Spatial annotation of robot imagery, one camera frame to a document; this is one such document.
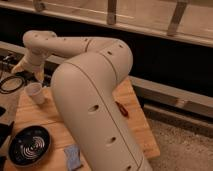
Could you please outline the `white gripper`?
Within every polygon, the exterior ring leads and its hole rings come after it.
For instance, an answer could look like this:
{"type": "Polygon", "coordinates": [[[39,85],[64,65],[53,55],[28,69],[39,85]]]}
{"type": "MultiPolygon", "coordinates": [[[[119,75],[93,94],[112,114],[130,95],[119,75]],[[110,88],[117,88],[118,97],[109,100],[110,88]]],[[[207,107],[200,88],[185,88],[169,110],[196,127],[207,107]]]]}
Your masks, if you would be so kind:
{"type": "Polygon", "coordinates": [[[46,53],[34,53],[30,50],[27,50],[21,59],[21,62],[12,68],[11,73],[15,74],[26,70],[35,73],[34,76],[36,80],[42,83],[44,81],[43,69],[46,58],[46,53]]]}

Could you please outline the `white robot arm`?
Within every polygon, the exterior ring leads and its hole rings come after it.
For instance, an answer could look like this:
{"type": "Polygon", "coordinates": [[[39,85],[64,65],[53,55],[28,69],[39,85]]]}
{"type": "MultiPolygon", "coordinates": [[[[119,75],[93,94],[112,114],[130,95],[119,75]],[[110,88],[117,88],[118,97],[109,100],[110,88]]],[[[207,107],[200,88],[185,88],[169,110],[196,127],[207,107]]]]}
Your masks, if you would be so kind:
{"type": "Polygon", "coordinates": [[[124,41],[30,30],[23,44],[14,73],[26,70],[41,81],[48,57],[65,59],[51,78],[52,97],[92,171],[153,171],[113,98],[133,65],[124,41]]]}

